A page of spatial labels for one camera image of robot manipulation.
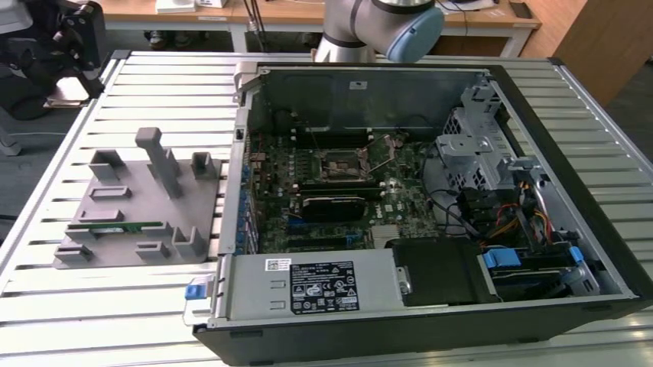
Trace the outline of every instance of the gray carpet floor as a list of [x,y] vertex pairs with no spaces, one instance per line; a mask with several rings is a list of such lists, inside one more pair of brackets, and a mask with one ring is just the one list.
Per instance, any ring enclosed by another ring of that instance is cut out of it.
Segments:
[[[137,31],[108,31],[110,50],[149,50],[148,42]],[[276,52],[308,52],[293,34],[271,34],[271,50]],[[249,50],[256,50],[253,39]],[[231,51],[227,32],[213,32],[206,41],[196,41],[186,50]],[[653,158],[653,66],[644,65],[607,106],[607,113],[624,130],[632,142]],[[0,126],[9,133],[54,132],[65,133],[76,117],[76,110],[54,110],[32,121],[16,121],[0,109]],[[18,215],[33,187],[52,159],[62,140],[61,135],[18,135],[22,145],[18,157],[0,154],[0,214]],[[0,239],[6,237],[10,221],[0,220]]]

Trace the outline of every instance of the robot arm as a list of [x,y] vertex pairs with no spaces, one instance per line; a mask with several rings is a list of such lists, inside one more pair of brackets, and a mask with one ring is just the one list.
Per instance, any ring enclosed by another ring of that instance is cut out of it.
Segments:
[[44,96],[57,81],[73,76],[97,98],[105,56],[104,16],[94,2],[2,0],[0,4],[0,64],[26,77]]
[[328,0],[315,61],[413,63],[432,48],[443,28],[434,0]]

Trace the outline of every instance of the power supply label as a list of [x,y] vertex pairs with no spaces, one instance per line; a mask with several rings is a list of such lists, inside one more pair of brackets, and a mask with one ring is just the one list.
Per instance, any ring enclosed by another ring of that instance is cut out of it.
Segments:
[[352,261],[292,264],[289,285],[295,315],[360,309]]

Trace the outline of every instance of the metal slotted table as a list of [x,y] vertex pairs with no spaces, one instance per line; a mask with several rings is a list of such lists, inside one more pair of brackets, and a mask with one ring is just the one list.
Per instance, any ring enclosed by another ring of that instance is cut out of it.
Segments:
[[[106,92],[84,108],[0,248],[0,365],[223,365],[181,321],[184,286],[215,263],[56,270],[49,266],[90,178],[94,148],[144,159],[133,138],[156,126],[178,159],[228,159],[239,61],[292,54],[134,52],[105,68]],[[434,57],[424,63],[503,64],[604,213],[653,274],[653,168],[564,67],[544,60]],[[528,153],[523,135],[516,140]],[[223,165],[219,192],[227,186]],[[223,198],[213,218],[219,246]],[[483,346],[301,365],[653,365],[653,314],[590,323],[540,343]]]

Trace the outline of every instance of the black wire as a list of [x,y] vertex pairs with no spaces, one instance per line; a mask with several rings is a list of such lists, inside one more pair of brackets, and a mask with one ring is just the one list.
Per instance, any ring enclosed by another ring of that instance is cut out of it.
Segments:
[[466,235],[464,233],[448,233],[448,232],[447,232],[448,227],[462,227],[462,228],[464,228],[464,226],[463,226],[462,224],[451,224],[451,223],[450,223],[450,221],[448,221],[448,220],[450,220],[450,218],[451,218],[451,216],[448,215],[448,213],[451,212],[451,207],[452,207],[454,205],[458,205],[458,203],[451,203],[451,204],[448,204],[448,206],[447,206],[447,210],[448,210],[448,211],[447,211],[447,215],[446,215],[446,217],[444,217],[444,224],[443,224],[444,228],[443,228],[443,230],[442,230],[442,231],[443,231],[444,235]]
[[261,10],[257,7],[257,0],[252,0],[252,9],[253,9],[253,17],[256,18],[256,23],[257,23],[259,31],[261,33],[261,40],[263,40],[263,46],[264,46],[264,49],[261,51],[263,52],[267,52],[265,25],[263,24]]
[[[455,9],[450,9],[447,8],[442,2],[439,2],[439,0],[435,0],[439,4],[439,6],[442,6],[442,8],[444,10],[448,10],[448,11],[456,11]],[[455,2],[452,2],[452,4],[455,5],[455,7],[458,8],[458,11],[462,11],[462,19],[463,19],[463,22],[464,22],[464,37],[462,38],[462,41],[460,41],[460,49],[458,50],[458,54],[462,55],[462,51],[464,49],[464,40],[467,39],[467,34],[468,34],[468,22],[467,22],[467,11],[470,10],[462,10],[460,6],[458,6],[458,4]]]
[[425,148],[424,151],[424,159],[421,160],[421,189],[428,196],[430,200],[432,201],[432,204],[438,207],[439,210],[442,210],[447,215],[451,216],[452,219],[455,219],[460,225],[464,227],[467,230],[468,234],[479,239],[483,239],[484,236],[480,234],[480,232],[471,226],[471,224],[463,220],[455,213],[451,212],[440,203],[438,203],[438,200],[434,199],[432,193],[428,192],[425,189],[425,183],[424,183],[424,168],[425,168],[425,159],[428,158],[428,152],[432,149],[434,142],[428,144],[428,148]]
[[249,21],[253,21],[253,23],[256,23],[256,31],[253,32],[253,34],[256,35],[257,46],[260,47],[261,52],[265,52],[264,51],[265,46],[263,44],[263,39],[261,39],[261,35],[260,35],[260,32],[259,32],[259,27],[257,27],[257,20],[253,17],[252,9],[248,7],[247,0],[243,0],[243,3],[244,3],[244,9],[247,10],[248,19],[249,19]]

